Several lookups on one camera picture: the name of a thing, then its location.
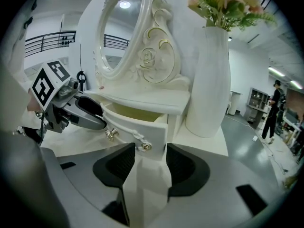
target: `black pants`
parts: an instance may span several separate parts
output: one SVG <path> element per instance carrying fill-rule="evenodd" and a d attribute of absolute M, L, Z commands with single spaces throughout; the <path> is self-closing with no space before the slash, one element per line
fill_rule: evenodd
<path fill-rule="evenodd" d="M 267 137 L 268 129 L 270 128 L 270 138 L 275 134 L 275 127 L 276 127 L 276 114 L 279 109 L 273 106 L 268 114 L 268 118 L 265 123 L 265 127 L 263 129 L 262 137 L 265 139 Z"/>

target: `balcony railing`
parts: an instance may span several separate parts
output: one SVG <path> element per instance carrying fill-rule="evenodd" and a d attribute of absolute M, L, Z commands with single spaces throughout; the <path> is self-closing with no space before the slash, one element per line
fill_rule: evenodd
<path fill-rule="evenodd" d="M 25 57 L 33 54 L 60 48 L 68 47 L 70 43 L 75 42 L 76 31 L 63 31 L 45 34 L 25 41 Z M 117 36 L 104 35 L 104 47 L 126 50 L 129 45 L 129 40 Z"/>
<path fill-rule="evenodd" d="M 126 50 L 129 45 L 129 42 L 129 40 L 117 36 L 111 36 L 107 34 L 104 35 L 104 47 L 106 48 Z"/>
<path fill-rule="evenodd" d="M 25 57 L 50 49 L 68 47 L 70 43 L 75 42 L 75 34 L 76 31 L 62 31 L 27 39 Z"/>

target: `person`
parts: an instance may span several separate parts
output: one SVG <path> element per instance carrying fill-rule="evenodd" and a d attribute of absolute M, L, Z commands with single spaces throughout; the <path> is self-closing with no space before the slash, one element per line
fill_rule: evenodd
<path fill-rule="evenodd" d="M 281 82 L 279 80 L 275 81 L 274 84 L 275 92 L 274 96 L 269 102 L 269 105 L 271 106 L 270 112 L 268 114 L 265 127 L 263 129 L 263 133 L 261 135 L 262 139 L 265 140 L 267 137 L 268 130 L 270 129 L 270 142 L 269 144 L 272 144 L 275 137 L 275 127 L 276 127 L 276 114 L 279 111 L 279 108 L 277 107 L 278 101 L 280 99 L 281 94 L 283 94 L 283 90 L 281 89 Z"/>
<path fill-rule="evenodd" d="M 41 128 L 41 120 L 36 116 L 36 112 L 41 112 L 41 109 L 30 89 L 32 82 L 24 72 L 25 35 L 29 24 L 33 21 L 31 13 L 36 6 L 36 0 L 28 0 L 11 22 L 0 43 L 0 65 L 4 66 L 8 74 L 13 76 L 24 91 L 29 94 L 30 102 L 24 109 L 18 124 L 23 127 L 24 133 L 28 137 L 40 143 L 42 139 L 37 134 L 37 130 Z"/>
<path fill-rule="evenodd" d="M 302 149 L 301 154 L 297 160 L 298 164 L 300 163 L 300 160 L 304 156 L 304 149 L 303 149 L 303 146 L 304 146 L 304 114 L 302 116 L 302 121 L 300 123 L 300 129 L 301 129 L 301 132 L 298 135 L 294 145 L 290 149 L 294 156 L 296 156 L 299 153 L 299 151 Z"/>

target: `black rubber pad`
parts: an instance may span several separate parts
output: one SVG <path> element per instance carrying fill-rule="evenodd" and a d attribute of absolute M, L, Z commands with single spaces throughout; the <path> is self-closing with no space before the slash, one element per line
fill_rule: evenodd
<path fill-rule="evenodd" d="M 135 162 L 135 144 L 130 143 L 120 150 L 109 154 L 93 165 L 94 175 L 108 187 L 123 189 Z"/>
<path fill-rule="evenodd" d="M 250 185 L 236 187 L 239 195 L 253 215 L 257 215 L 267 207 L 267 204 Z"/>
<path fill-rule="evenodd" d="M 67 168 L 70 168 L 72 166 L 75 166 L 76 164 L 74 162 L 66 162 L 66 163 L 63 163 L 63 164 L 60 164 L 61 168 L 64 170 L 64 169 L 67 169 Z"/>
<path fill-rule="evenodd" d="M 110 216 L 112 219 L 117 220 L 118 222 L 129 226 L 126 215 L 124 213 L 123 204 L 121 202 L 113 201 L 109 203 L 102 212 L 107 216 Z"/>
<path fill-rule="evenodd" d="M 210 168 L 203 159 L 172 143 L 167 144 L 167 165 L 172 179 L 168 199 L 193 195 L 207 183 L 210 177 Z"/>

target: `cabinet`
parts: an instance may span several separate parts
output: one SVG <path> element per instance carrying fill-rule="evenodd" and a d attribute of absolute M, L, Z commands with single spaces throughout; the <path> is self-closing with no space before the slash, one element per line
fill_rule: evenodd
<path fill-rule="evenodd" d="M 261 122 L 263 114 L 267 113 L 264 108 L 269 98 L 270 96 L 268 94 L 254 88 L 250 88 L 244 118 L 252 124 L 254 129 L 256 129 Z"/>

